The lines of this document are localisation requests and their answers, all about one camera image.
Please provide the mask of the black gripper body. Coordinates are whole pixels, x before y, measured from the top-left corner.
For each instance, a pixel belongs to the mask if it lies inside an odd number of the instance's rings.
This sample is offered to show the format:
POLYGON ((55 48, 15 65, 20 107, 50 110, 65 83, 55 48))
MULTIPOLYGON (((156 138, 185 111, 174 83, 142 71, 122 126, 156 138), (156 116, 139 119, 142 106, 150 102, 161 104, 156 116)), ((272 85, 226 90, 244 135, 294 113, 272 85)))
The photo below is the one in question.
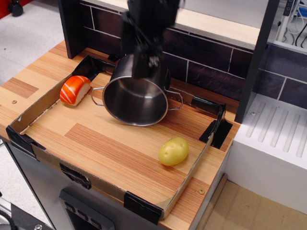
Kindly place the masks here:
POLYGON ((128 10, 121 16, 122 54, 138 50, 160 58, 164 30, 174 25, 180 1, 129 0, 127 4, 128 10))

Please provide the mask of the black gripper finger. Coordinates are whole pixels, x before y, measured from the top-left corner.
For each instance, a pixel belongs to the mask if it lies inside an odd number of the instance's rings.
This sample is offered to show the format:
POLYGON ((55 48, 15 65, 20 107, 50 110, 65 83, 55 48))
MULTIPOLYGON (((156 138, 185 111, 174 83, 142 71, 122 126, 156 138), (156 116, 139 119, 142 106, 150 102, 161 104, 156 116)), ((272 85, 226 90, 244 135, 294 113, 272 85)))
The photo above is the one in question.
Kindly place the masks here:
POLYGON ((159 67, 162 56, 161 47, 137 47, 133 53, 132 77, 148 78, 152 70, 159 67))

